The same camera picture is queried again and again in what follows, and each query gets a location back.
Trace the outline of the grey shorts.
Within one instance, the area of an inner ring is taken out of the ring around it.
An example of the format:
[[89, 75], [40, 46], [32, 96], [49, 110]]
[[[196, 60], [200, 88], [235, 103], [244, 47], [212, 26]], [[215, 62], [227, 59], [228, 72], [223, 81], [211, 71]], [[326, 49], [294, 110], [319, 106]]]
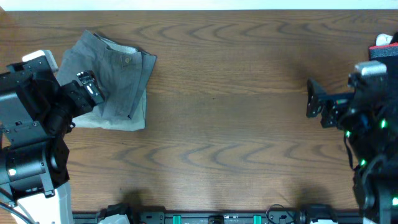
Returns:
[[65, 51], [57, 73], [59, 84], [77, 79], [77, 73], [95, 74], [105, 102], [93, 112], [103, 119], [132, 119], [142, 100], [157, 57], [143, 50], [120, 45], [84, 31], [79, 41]]

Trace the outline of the khaki shorts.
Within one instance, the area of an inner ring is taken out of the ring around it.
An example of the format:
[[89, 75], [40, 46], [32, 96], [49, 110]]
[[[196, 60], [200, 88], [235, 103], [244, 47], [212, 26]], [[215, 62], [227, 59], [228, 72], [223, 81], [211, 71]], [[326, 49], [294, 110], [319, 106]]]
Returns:
[[131, 119], [103, 119], [93, 112], [73, 118], [77, 128], [102, 128], [119, 131], [137, 131], [146, 127], [147, 93], [143, 95]]

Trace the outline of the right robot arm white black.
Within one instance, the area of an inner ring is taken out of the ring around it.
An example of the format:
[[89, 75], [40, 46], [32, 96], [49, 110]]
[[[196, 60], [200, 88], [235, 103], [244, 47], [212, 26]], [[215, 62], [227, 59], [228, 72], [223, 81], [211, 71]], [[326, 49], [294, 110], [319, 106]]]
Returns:
[[348, 85], [351, 93], [330, 95], [308, 79], [306, 115], [320, 115], [323, 128], [344, 132], [360, 215], [397, 223], [397, 78], [352, 73]]

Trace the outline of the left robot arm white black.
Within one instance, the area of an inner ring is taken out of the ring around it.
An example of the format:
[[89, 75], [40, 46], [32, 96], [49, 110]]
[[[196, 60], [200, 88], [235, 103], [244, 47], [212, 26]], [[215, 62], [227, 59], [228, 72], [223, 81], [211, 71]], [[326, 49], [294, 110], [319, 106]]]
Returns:
[[1, 207], [25, 223], [73, 223], [63, 140], [73, 119], [104, 102], [91, 70], [60, 85], [51, 55], [12, 63], [1, 74]]

